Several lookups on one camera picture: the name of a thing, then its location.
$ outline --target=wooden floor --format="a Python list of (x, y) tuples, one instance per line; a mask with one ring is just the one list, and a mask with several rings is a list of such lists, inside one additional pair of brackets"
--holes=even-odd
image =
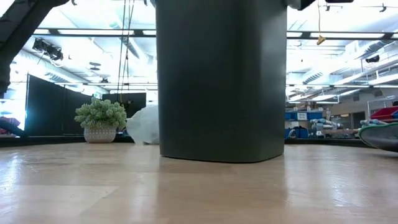
[(2, 148), (0, 223), (398, 223), (398, 154), (286, 146), (218, 164), (122, 143)]

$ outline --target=ceiling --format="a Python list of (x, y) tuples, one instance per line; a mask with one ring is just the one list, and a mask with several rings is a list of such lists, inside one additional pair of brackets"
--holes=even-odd
[[(13, 0), (2, 0), (0, 14)], [(103, 0), (76, 0), (77, 6), (72, 3), (51, 10), (41, 23), (42, 29), (115, 29), (123, 26), (130, 29), (155, 29), (155, 9), (143, 0), (130, 0), (126, 5), (124, 15), (124, 1)], [(129, 9), (133, 9), (131, 23), (129, 24)], [(291, 31), (318, 32), (318, 19), (320, 15), (321, 32), (395, 32), (398, 30), (398, 1), (396, 0), (355, 0), (352, 4), (327, 5), (323, 0), (320, 5), (316, 3), (304, 11), (296, 11), (288, 8), (287, 29)], [(133, 46), (140, 59), (135, 57), (125, 44), (121, 44), (117, 37), (63, 37), (44, 36), (46, 42), (62, 48), (64, 59), (51, 62), (41, 53), (32, 49), (37, 37), (31, 37), (20, 53), (21, 61), (30, 60), (42, 64), (51, 72), (51, 78), (55, 82), (91, 82), (98, 83), (107, 78), (110, 83), (137, 83), (124, 86), (123, 90), (150, 92), (152, 100), (156, 100), (156, 40), (153, 37), (129, 38), (129, 44)], [(379, 49), (380, 61), (378, 63), (362, 64), (364, 58), (351, 57), (355, 45), (366, 46), (371, 42), (352, 43), (352, 40), (326, 40), (317, 45), (316, 40), (288, 40), (287, 41), (287, 83), (301, 85), (305, 80), (311, 81), (305, 84), (331, 85), (350, 77), (361, 71), (367, 71), (383, 63), (393, 61), (395, 58), (396, 44), (390, 43)], [(36, 73), (48, 74), (48, 71), (39, 70), (33, 66)], [(314, 74), (321, 70), (322, 75), (313, 79)], [(117, 85), (96, 86), (91, 91), (118, 89)], [(335, 88), (325, 88), (324, 91), (334, 91)], [(289, 97), (309, 94), (316, 96), (322, 93), (322, 89), (295, 86), (288, 87)]]

